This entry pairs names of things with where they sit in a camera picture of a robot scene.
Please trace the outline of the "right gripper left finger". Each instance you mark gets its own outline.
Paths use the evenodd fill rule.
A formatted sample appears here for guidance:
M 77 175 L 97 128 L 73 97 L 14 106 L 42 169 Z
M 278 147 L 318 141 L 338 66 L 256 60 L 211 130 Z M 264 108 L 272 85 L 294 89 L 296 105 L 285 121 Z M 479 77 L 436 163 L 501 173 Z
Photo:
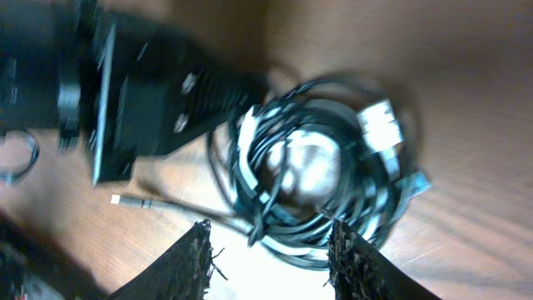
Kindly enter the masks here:
M 157 260 L 108 296 L 111 300 L 203 300 L 222 270 L 210 242 L 211 221 L 194 225 Z

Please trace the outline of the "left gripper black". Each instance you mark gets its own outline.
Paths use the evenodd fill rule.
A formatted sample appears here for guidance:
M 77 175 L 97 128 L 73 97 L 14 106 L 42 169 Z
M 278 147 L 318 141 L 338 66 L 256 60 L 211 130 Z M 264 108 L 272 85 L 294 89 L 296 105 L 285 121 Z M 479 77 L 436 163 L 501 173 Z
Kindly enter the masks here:
M 128 181 L 139 157 L 164 157 L 266 96 L 175 27 L 101 12 L 92 38 L 97 91 L 88 124 L 92 183 Z

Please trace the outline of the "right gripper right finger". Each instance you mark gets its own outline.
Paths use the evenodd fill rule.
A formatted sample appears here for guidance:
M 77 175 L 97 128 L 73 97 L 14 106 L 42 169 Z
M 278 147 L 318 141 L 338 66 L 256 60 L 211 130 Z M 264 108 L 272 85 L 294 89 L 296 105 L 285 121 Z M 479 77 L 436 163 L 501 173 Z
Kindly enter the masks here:
M 336 300 L 440 299 L 341 220 L 332 226 L 328 264 Z

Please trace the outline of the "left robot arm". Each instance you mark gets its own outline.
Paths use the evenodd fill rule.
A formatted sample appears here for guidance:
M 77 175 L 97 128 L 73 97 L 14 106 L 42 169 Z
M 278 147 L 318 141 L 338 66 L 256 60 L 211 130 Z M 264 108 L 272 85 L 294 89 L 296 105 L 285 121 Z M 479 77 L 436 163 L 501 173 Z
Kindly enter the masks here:
M 175 27 L 94 1 L 1 4 L 1 131 L 84 142 L 94 184 L 123 182 L 266 96 Z

